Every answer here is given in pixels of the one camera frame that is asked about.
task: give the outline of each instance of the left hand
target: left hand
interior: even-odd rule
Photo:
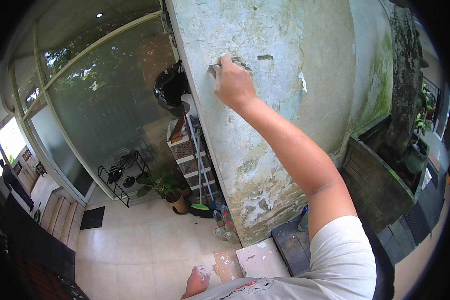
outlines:
[[[207,273],[204,281],[202,282],[202,277],[200,276],[200,271],[197,267],[193,267],[192,274],[186,282],[186,291],[181,299],[189,298],[200,294],[205,291],[208,287],[208,282],[210,281],[210,273]]]

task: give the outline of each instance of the black doormat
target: black doormat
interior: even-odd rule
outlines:
[[[80,230],[102,227],[104,213],[105,213],[105,206],[86,210],[83,213]]]

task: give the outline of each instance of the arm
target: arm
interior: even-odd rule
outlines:
[[[299,128],[257,98],[250,74],[224,54],[215,66],[214,93],[268,142],[307,199],[310,240],[329,222],[357,216],[348,189],[335,165]]]

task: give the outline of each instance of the plant pot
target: plant pot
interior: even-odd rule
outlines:
[[[174,189],[173,194],[165,196],[165,201],[173,205],[179,214],[186,214],[189,207],[183,198],[183,193],[180,189]]]
[[[182,194],[184,197],[188,197],[190,196],[190,194],[192,194],[192,189],[187,186],[186,189],[182,189]]]
[[[426,145],[423,145],[420,140],[416,142],[412,139],[410,139],[409,143],[410,145],[403,158],[403,162],[410,173],[418,174],[423,170],[423,167],[427,162],[428,155]]]

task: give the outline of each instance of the white paint chip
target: white paint chip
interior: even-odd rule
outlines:
[[[307,82],[305,81],[305,78],[303,77],[303,72],[300,72],[298,77],[302,80],[302,91],[307,92]]]

